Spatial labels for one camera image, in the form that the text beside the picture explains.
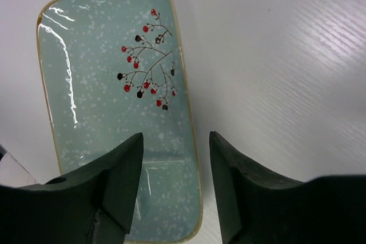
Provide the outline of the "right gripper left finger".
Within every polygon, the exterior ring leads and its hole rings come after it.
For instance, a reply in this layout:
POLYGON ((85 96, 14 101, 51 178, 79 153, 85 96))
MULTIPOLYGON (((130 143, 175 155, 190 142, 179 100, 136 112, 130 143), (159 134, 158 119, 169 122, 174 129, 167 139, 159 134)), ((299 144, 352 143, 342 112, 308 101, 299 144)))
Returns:
POLYGON ((2 243, 123 243, 144 154, 137 133, 46 184, 1 186, 2 243))

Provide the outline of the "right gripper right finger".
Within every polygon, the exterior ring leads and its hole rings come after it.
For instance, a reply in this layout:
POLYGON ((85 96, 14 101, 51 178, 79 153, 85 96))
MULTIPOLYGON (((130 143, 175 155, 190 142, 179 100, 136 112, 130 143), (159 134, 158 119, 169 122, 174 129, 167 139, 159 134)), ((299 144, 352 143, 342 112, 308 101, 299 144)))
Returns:
POLYGON ((223 243, 364 243, 365 176, 301 182, 209 136, 223 243))

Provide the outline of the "pale green rectangular berry plate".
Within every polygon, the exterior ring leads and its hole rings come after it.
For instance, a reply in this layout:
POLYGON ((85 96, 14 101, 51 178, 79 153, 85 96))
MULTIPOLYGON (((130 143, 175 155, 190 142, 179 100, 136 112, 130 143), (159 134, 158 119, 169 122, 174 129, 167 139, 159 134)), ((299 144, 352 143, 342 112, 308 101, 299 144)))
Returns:
POLYGON ((60 172, 142 133, 126 240, 192 239, 202 192, 173 0, 53 0, 38 16, 37 50, 60 172))

